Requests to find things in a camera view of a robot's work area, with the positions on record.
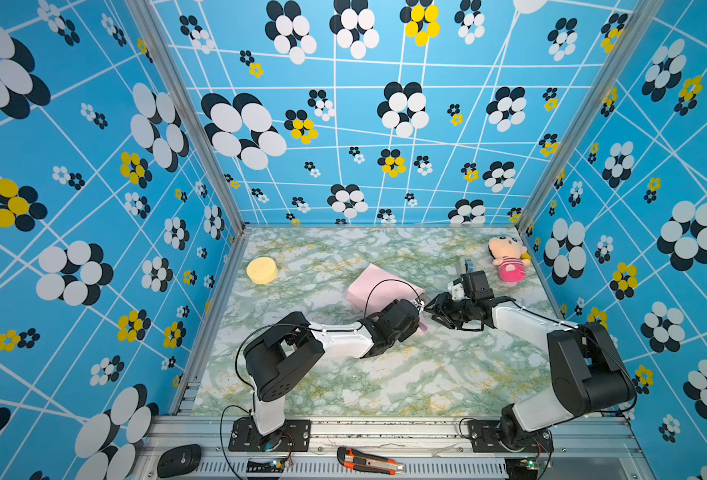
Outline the purple wrapping paper sheet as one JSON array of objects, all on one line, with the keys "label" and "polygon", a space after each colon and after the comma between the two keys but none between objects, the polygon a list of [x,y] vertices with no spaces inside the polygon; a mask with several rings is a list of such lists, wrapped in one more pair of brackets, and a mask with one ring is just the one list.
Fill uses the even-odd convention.
[{"label": "purple wrapping paper sheet", "polygon": [[425,290],[375,264],[369,264],[349,286],[346,298],[363,317],[384,310],[395,300],[425,300]]}]

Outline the small grey white device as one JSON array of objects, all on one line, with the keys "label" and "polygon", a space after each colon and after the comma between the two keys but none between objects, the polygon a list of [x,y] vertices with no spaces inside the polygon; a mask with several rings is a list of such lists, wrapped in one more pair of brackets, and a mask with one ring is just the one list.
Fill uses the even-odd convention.
[{"label": "small grey white device", "polygon": [[463,276],[475,272],[475,261],[469,256],[463,256],[457,266],[457,275]]}]

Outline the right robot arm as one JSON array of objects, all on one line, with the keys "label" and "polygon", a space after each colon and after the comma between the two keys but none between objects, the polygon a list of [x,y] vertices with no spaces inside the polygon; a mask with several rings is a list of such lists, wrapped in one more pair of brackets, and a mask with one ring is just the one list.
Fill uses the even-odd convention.
[{"label": "right robot arm", "polygon": [[524,448],[553,426],[637,398],[607,328],[549,318],[509,296],[497,296],[481,271],[451,282],[425,311],[449,329],[465,331],[465,324],[477,321],[479,331],[501,330],[547,353],[551,385],[501,412],[499,442],[509,450]]}]

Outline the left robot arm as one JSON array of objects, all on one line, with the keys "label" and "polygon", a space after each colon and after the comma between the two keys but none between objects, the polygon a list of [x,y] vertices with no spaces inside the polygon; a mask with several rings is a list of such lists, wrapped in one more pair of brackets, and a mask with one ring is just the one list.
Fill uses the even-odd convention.
[{"label": "left robot arm", "polygon": [[377,357],[417,330],[419,308],[403,299],[346,325],[311,322],[296,311],[269,326],[244,348],[257,432],[263,437],[282,433],[285,397],[320,361]]}]

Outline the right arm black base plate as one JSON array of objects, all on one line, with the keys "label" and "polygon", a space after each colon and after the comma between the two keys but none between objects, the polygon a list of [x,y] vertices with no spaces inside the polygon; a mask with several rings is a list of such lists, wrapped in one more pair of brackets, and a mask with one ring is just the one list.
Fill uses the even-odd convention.
[{"label": "right arm black base plate", "polygon": [[507,446],[501,440],[499,421],[472,419],[463,424],[461,431],[471,441],[475,453],[553,453],[553,434],[549,430],[525,433],[523,439],[517,440],[513,446]]}]

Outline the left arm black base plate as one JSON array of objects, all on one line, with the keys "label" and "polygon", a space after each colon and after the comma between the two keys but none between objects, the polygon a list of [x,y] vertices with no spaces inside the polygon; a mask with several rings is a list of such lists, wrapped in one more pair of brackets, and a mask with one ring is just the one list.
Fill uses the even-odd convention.
[{"label": "left arm black base plate", "polygon": [[233,424],[228,449],[231,452],[308,452],[311,440],[310,420],[286,420],[274,433],[262,435],[251,417]]}]

